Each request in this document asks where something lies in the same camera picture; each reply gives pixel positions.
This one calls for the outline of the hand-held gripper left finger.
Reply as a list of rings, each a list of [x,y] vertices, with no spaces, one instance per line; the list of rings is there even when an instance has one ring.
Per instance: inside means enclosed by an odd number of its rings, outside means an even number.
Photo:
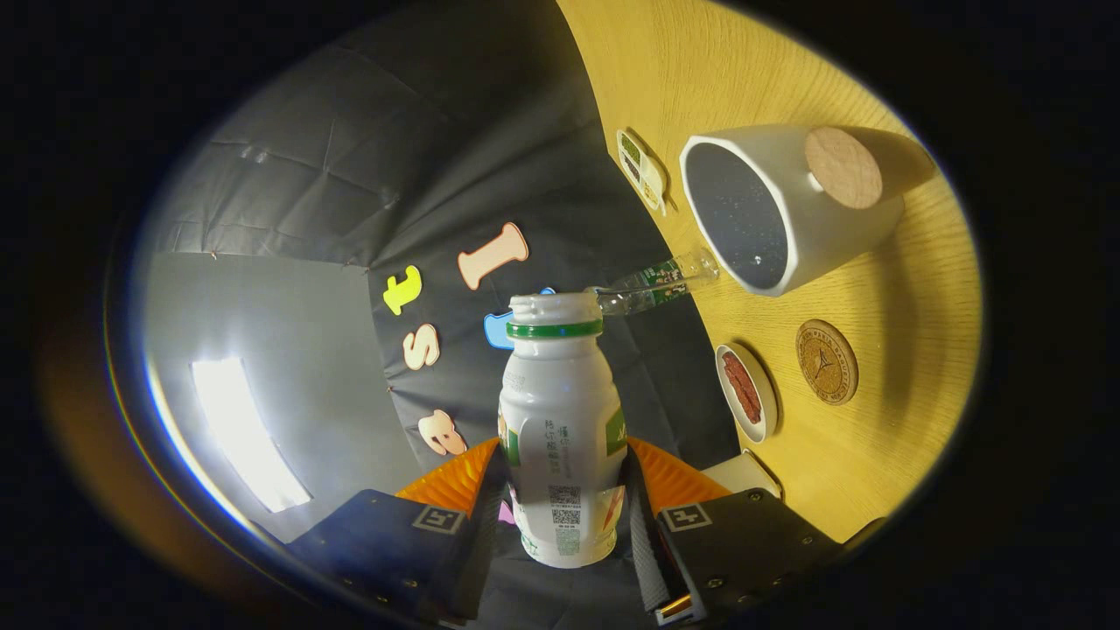
[[[396,494],[360,491],[284,549],[371,606],[460,626],[479,614],[507,481],[492,438]]]

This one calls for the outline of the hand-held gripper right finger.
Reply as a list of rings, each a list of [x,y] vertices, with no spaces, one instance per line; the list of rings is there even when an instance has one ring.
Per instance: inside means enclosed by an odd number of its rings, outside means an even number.
[[[732,492],[638,438],[623,483],[644,609],[661,627],[721,626],[844,553],[764,487]]]

